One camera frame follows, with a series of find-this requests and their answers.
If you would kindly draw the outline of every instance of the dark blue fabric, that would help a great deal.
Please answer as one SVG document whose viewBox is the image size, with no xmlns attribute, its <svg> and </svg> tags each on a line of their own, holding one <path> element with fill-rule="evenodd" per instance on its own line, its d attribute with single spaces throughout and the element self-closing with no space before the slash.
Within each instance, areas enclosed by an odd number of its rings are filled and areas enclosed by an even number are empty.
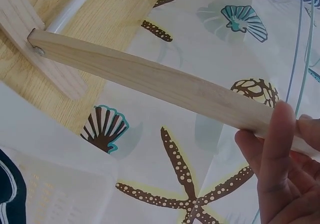
<svg viewBox="0 0 320 224">
<path fill-rule="evenodd" d="M 0 167 L 0 204 L 6 203 L 12 195 L 10 178 L 14 178 L 17 186 L 16 197 L 6 204 L 6 215 L 9 224 L 26 224 L 27 187 L 19 169 L 11 159 L 0 149 L 0 160 L 7 166 L 13 177 L 9 177 Z"/>
</svg>

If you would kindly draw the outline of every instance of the white rod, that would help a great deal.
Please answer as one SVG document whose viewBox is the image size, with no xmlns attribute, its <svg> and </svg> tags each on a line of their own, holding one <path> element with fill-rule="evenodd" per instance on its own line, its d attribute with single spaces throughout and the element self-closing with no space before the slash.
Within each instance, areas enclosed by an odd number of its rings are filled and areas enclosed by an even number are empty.
<svg viewBox="0 0 320 224">
<path fill-rule="evenodd" d="M 62 12 L 53 20 L 53 22 L 46 30 L 51 33 L 61 33 L 70 19 L 86 1 L 87 0 L 70 0 L 70 2 L 64 7 Z"/>
</svg>

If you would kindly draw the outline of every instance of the brown seashell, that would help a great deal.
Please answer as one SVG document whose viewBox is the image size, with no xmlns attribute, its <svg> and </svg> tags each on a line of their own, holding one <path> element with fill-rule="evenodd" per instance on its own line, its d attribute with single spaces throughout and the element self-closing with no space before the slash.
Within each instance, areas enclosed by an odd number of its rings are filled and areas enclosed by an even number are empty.
<svg viewBox="0 0 320 224">
<path fill-rule="evenodd" d="M 277 89 L 261 78 L 239 80 L 233 84 L 231 90 L 271 108 L 274 108 L 276 102 L 279 101 Z"/>
</svg>

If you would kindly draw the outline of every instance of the hand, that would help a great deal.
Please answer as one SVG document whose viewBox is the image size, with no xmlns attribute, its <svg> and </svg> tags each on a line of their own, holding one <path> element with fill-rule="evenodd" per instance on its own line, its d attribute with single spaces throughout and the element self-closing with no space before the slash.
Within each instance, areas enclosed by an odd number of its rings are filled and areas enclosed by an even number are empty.
<svg viewBox="0 0 320 224">
<path fill-rule="evenodd" d="M 296 122 L 292 108 L 284 102 L 277 103 L 264 140 L 244 130 L 235 135 L 258 178 L 262 224 L 320 223 L 320 163 L 290 151 L 296 128 L 320 151 L 320 120 L 302 115 Z"/>
</svg>

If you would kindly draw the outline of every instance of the wooden table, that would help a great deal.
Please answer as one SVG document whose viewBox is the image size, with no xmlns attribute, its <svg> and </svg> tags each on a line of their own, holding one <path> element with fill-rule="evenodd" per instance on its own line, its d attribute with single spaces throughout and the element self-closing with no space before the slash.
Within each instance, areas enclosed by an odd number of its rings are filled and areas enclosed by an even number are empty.
<svg viewBox="0 0 320 224">
<path fill-rule="evenodd" d="M 63 34 L 123 51 L 156 1 L 88 0 Z M 48 26 L 68 0 L 30 2 Z M 83 128 L 106 82 L 97 76 L 79 72 L 86 81 L 88 90 L 80 100 L 72 101 L 55 90 L 0 30 L 0 80 L 77 134 Z"/>
</svg>

